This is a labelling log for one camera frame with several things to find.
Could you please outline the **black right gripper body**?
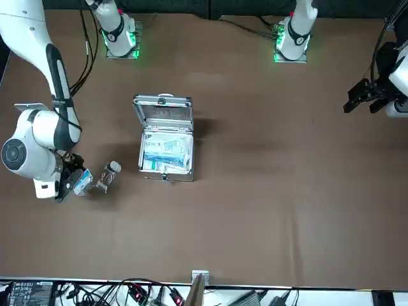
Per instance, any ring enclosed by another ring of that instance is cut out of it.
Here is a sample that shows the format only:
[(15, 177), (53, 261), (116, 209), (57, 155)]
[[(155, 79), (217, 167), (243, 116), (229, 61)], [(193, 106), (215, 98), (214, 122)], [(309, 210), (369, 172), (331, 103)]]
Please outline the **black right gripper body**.
[(65, 152), (60, 155), (62, 160), (62, 179), (79, 179), (85, 171), (84, 159), (75, 153)]

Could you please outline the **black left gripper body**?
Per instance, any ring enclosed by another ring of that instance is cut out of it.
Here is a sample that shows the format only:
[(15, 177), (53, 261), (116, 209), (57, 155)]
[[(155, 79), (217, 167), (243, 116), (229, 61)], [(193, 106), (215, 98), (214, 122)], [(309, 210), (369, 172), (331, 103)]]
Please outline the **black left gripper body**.
[(389, 80), (398, 57), (397, 44), (386, 42), (376, 53), (374, 67), (370, 74), (370, 91), (373, 98), (393, 97), (398, 90)]

